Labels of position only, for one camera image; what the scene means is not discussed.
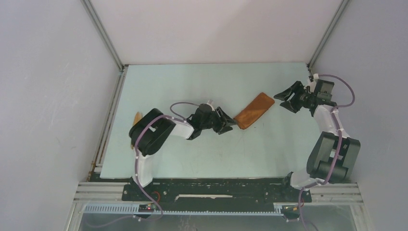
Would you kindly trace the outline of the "orange cloth napkin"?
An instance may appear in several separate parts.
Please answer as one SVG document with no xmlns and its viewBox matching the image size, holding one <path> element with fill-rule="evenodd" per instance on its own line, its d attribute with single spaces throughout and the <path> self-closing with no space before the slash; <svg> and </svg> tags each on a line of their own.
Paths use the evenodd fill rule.
<svg viewBox="0 0 408 231">
<path fill-rule="evenodd" d="M 256 122 L 273 104 L 275 100 L 265 93 L 258 94 L 241 112 L 239 112 L 234 120 L 240 129 L 249 128 Z"/>
</svg>

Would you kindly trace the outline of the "wooden fork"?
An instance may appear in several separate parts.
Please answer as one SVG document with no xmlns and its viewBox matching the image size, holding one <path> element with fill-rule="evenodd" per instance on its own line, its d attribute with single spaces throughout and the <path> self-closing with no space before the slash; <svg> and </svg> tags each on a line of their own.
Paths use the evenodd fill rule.
<svg viewBox="0 0 408 231">
<path fill-rule="evenodd" d="M 132 125 L 133 125 L 133 126 L 136 125 L 142 118 L 143 118 L 142 113 L 141 113 L 141 112 L 137 112 L 137 113 L 135 114 L 135 116 L 134 116 Z"/>
</svg>

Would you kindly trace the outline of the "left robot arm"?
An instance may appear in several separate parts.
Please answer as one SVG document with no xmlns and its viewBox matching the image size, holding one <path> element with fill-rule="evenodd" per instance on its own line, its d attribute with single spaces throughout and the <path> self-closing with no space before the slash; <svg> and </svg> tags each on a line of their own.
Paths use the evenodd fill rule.
<svg viewBox="0 0 408 231">
<path fill-rule="evenodd" d="M 131 147 L 135 152 L 134 174 L 136 184 L 133 193 L 140 200 L 151 197 L 153 180 L 154 155 L 161 149 L 169 136 L 177 136 L 186 140 L 194 140 L 203 130 L 210 129 L 221 135 L 233 130 L 238 122 L 227 115 L 220 107 L 214 108 L 211 103 L 198 104 L 195 112 L 188 118 L 175 118 L 163 114 L 154 108 L 129 130 Z"/>
</svg>

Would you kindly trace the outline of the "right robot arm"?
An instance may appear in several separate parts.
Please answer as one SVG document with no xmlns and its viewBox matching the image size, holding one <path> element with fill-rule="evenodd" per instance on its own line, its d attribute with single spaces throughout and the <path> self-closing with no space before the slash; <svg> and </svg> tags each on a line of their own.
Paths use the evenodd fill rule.
<svg viewBox="0 0 408 231">
<path fill-rule="evenodd" d="M 320 130 L 305 169 L 292 172 L 290 182 L 280 187 L 280 196 L 285 201 L 294 200 L 301 189 L 344 183 L 351 176 L 361 143 L 347 134 L 339 119 L 340 106 L 332 101 L 334 85 L 334 82 L 310 77 L 307 85 L 296 81 L 274 96 L 281 101 L 281 107 L 292 113 L 308 109 Z"/>
</svg>

